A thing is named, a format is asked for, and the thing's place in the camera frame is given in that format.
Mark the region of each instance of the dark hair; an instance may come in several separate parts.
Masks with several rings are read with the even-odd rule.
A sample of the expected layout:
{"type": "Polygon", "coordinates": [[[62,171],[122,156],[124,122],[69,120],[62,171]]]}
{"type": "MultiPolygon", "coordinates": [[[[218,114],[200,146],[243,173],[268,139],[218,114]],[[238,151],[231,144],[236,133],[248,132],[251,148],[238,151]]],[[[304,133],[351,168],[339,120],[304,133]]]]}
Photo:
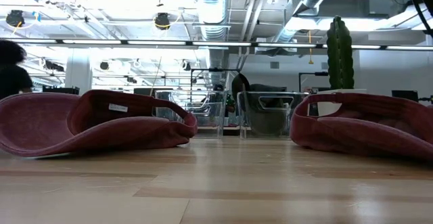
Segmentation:
{"type": "Polygon", "coordinates": [[[18,64],[23,62],[26,56],[26,50],[19,44],[0,39],[0,65],[18,64]]]}

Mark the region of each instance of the white label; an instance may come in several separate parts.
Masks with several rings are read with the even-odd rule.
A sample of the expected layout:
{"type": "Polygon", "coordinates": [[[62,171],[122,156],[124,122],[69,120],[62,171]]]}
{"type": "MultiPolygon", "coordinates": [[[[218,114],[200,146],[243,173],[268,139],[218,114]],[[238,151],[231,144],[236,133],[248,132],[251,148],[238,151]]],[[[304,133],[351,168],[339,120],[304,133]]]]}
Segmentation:
{"type": "Polygon", "coordinates": [[[119,106],[119,105],[116,105],[116,104],[110,104],[108,106],[108,109],[109,110],[115,110],[115,111],[118,111],[118,112],[128,112],[128,108],[126,106],[119,106]]]}

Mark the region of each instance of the white planter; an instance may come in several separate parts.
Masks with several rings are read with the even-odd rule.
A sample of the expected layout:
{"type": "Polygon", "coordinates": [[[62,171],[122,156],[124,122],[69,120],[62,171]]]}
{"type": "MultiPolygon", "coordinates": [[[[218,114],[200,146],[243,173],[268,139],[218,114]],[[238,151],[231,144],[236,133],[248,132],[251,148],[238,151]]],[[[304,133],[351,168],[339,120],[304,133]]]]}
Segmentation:
{"type": "MultiPolygon", "coordinates": [[[[331,91],[320,91],[318,94],[332,94],[332,93],[368,93],[366,89],[335,89],[331,91]]],[[[319,109],[319,116],[326,116],[337,112],[341,104],[331,102],[319,102],[317,108],[319,109]]]]}

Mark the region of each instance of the desk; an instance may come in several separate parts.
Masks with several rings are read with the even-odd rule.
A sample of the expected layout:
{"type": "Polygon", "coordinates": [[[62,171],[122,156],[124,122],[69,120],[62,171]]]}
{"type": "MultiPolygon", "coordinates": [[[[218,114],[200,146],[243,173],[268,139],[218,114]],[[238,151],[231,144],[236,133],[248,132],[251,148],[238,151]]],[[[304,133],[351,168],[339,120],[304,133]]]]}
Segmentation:
{"type": "Polygon", "coordinates": [[[193,139],[166,150],[29,160],[0,153],[0,223],[431,223],[433,168],[193,139]]]}

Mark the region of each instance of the cactus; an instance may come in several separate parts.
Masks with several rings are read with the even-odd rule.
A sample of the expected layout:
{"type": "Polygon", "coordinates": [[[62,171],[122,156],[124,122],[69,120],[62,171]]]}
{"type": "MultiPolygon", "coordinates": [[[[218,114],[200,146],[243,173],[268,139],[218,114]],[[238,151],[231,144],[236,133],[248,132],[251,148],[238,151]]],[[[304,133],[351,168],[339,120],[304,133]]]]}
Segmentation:
{"type": "Polygon", "coordinates": [[[331,23],[326,43],[331,89],[353,89],[352,37],[341,17],[336,16],[331,23]]]}

